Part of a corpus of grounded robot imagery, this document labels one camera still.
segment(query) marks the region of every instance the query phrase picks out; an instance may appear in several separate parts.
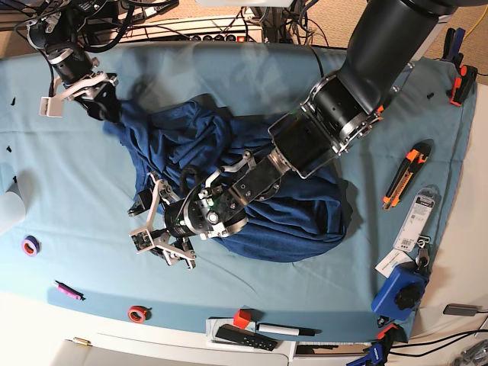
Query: crumpled fabric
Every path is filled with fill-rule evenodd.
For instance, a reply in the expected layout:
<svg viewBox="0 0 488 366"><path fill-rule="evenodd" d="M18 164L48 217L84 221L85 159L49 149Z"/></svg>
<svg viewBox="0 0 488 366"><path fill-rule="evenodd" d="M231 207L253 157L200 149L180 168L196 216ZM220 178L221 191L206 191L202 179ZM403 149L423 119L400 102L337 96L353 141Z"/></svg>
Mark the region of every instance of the crumpled fabric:
<svg viewBox="0 0 488 366"><path fill-rule="evenodd" d="M158 172L178 191L186 165L211 173L235 162L244 149L270 143L269 125L266 120L224 120L196 101L154 114L125 101L121 122L105 122L104 132L115 135L128 149L136 168L136 191L146 188L149 172ZM242 231L217 241L236 254L271 262L321 255L345 235L340 198L329 167L306 180L288 172L273 198L253 201L246 208L249 222Z"/></svg>

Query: black remote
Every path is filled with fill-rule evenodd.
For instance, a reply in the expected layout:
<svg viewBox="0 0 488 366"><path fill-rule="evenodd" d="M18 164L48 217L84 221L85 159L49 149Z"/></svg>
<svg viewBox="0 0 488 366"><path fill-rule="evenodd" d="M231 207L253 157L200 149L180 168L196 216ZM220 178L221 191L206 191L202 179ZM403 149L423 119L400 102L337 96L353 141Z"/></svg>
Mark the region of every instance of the black remote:
<svg viewBox="0 0 488 366"><path fill-rule="evenodd" d="M257 333L248 332L247 330L242 330L236 326L231 326L230 324L221 326L217 330L215 336L240 345L247 345L249 347L265 349L267 351L272 351L278 345L278 342L274 339L264 337Z"/></svg>

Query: orange utility knife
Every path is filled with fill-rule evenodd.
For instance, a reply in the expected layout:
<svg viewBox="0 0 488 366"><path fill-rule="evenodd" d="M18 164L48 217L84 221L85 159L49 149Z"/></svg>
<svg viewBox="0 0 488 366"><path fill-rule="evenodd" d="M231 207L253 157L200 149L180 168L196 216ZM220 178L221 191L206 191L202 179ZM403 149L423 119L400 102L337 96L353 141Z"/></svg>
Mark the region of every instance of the orange utility knife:
<svg viewBox="0 0 488 366"><path fill-rule="evenodd" d="M384 210L389 210L400 202L413 177L427 161L430 149L431 146L426 141L422 141L421 143L416 143L406 154L395 174L395 179L391 182L388 192L383 197Z"/></svg>

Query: purple tape roll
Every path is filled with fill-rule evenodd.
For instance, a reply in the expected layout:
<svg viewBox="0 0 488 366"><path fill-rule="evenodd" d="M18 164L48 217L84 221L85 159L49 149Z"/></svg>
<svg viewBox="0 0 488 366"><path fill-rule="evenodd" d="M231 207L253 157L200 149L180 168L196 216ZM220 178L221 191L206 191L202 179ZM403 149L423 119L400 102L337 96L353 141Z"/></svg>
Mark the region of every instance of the purple tape roll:
<svg viewBox="0 0 488 366"><path fill-rule="evenodd" d="M29 235L22 241L22 249L24 250L25 254L29 255L30 257L34 257L40 250L39 242L36 238Z"/></svg>

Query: pink marker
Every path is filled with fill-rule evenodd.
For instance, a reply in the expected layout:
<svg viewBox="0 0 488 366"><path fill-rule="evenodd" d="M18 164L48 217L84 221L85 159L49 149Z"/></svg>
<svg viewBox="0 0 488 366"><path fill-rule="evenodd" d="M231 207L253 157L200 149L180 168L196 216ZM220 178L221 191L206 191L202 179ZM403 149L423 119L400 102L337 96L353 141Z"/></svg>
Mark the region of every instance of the pink marker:
<svg viewBox="0 0 488 366"><path fill-rule="evenodd" d="M55 288L58 289L59 292L64 293L65 295L68 295L69 297L72 297L75 300L81 300L83 301L85 298L83 297L83 294L79 293L78 291L73 290L69 286L66 286L65 284L54 281L53 285Z"/></svg>

